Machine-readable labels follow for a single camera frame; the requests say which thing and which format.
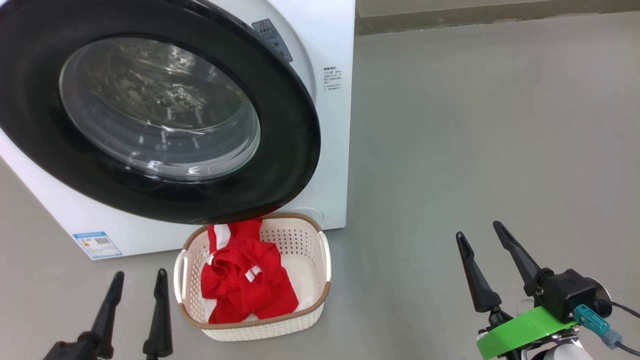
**brown basket rim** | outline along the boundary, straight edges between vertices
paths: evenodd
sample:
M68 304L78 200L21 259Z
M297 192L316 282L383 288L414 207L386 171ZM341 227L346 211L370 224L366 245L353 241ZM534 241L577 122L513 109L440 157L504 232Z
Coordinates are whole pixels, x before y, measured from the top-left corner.
M313 227L318 231L318 233L322 232L322 229L320 228L320 225L317 224L317 222L315 222L312 218L306 216L306 215L302 215L302 214L296 214L296 213L277 213L277 214L268 214L262 217L263 220L269 220L269 219L278 219L278 218L297 218L300 220L304 220L308 223L310 223L311 225L313 225ZM199 229L197 229L196 231L193 232L193 234L191 234L191 236L189 236L189 239L187 239L187 242L184 244L184 247L182 248L183 251L184 250L188 250L189 246L191 245L191 243L193 242L193 240L198 237L198 235L202 234L203 232L205 232L207 230L207 226L203 226ZM201 330L227 330L227 329L240 329L240 328L244 328L244 327L254 327L254 326L261 326L261 325L267 325L267 324L271 324L271 323L277 323L277 322L282 322L285 320L290 320L293 318L297 318L300 316L304 316L307 315L309 313L312 313L313 311L315 311L317 308L320 307L320 305L322 305L324 303L324 301L326 300L326 297L329 295L329 289L331 288L331 281L327 281L324 284L324 290L322 292L322 294L320 295L320 298L310 307L306 308L306 309L302 309L300 311L296 311L294 313L291 314L286 314L286 315L281 315L281 316L276 316L274 318L268 318L268 319L262 319L262 320L253 320L250 322L236 322L236 323L201 323L196 321L194 318L191 317L191 315L189 315L189 313L187 312L186 307L184 306L183 303L178 303L178 309L180 310L180 314L182 315L182 317L193 327L196 327L197 329L201 329Z

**baseboard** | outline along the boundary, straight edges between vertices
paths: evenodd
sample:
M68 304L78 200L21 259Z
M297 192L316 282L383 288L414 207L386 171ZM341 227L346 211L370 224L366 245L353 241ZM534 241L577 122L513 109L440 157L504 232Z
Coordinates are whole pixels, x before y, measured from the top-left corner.
M545 0L356 18L357 35L640 11L640 0Z

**black cable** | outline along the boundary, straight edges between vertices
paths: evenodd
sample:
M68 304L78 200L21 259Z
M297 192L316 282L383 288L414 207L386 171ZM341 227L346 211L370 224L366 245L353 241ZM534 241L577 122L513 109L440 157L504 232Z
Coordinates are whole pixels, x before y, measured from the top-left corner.
M599 302L603 302L605 304L611 304L611 306L618 307L618 308L630 313L631 315L635 316L636 318L640 318L640 313L638 313L636 310L630 309L630 308L628 308L628 307L626 307L626 306L624 306L622 304L619 304L619 303L617 303L615 301L606 301L604 299L598 299L598 301Z
M628 346L622 345L622 343L621 343L620 341L616 341L616 345L617 345L620 349L622 349L622 350L624 350L624 351L628 352L629 354L632 354L632 355L635 355L635 356L640 356L640 351L638 351L638 350L634 350L634 349L632 349L632 348L630 348L630 347L628 347Z

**green tape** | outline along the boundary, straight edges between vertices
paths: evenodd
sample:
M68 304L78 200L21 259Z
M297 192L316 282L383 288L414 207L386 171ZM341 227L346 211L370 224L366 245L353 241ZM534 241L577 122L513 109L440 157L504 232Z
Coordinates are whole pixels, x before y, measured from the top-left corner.
M577 322L561 323L538 306L491 330L477 345L483 359L489 360L575 324Z

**red clothing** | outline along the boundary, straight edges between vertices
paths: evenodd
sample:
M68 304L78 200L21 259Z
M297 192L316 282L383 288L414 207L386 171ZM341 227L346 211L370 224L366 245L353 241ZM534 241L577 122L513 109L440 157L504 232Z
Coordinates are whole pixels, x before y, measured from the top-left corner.
M260 241L261 225L254 219L208 226L212 259L202 268L202 297L218 300L209 323L241 322L251 313L271 318L298 306L278 248Z

